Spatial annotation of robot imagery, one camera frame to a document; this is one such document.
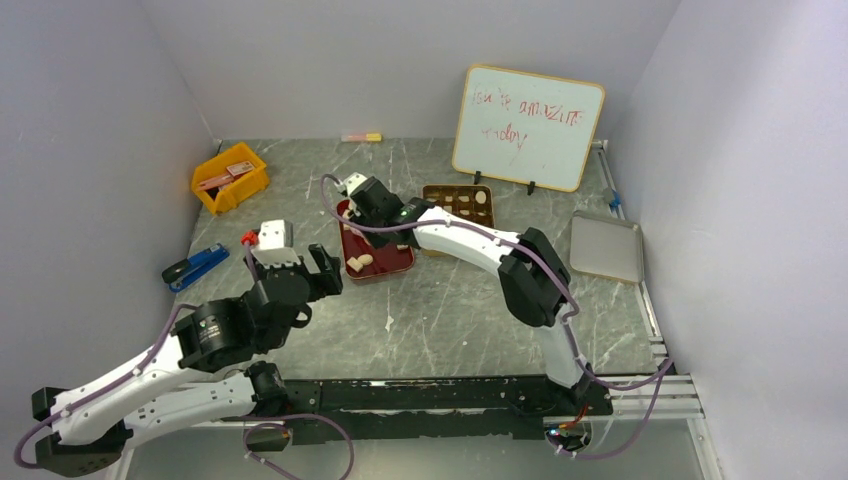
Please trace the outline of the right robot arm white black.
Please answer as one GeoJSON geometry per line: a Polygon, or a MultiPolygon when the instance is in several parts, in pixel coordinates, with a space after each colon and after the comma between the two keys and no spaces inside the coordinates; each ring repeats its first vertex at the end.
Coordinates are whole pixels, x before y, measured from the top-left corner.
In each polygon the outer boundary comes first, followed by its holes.
{"type": "Polygon", "coordinates": [[[484,227],[423,198],[402,200],[374,176],[354,173],[335,188],[352,209],[351,226],[375,247],[405,245],[448,254],[474,265],[500,282],[509,313],[532,328],[540,344],[545,375],[553,382],[549,399],[561,414],[576,413],[588,400],[581,381],[577,348],[563,321],[577,310],[570,275],[546,235],[484,227]]]}

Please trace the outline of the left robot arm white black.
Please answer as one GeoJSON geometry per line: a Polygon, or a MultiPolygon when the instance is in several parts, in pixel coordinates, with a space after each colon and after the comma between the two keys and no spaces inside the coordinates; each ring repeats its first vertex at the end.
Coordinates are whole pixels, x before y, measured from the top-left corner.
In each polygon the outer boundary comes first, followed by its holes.
{"type": "Polygon", "coordinates": [[[208,420],[285,414],[291,395],[276,365],[258,360],[308,325],[311,304],[342,292],[341,261],[320,244],[311,272],[288,248],[249,247],[257,279],[238,297],[177,305],[155,343],[83,386],[32,396],[38,424],[14,451],[22,468],[76,478],[105,469],[127,449],[208,420]],[[35,459],[22,451],[33,433],[35,459]]]}

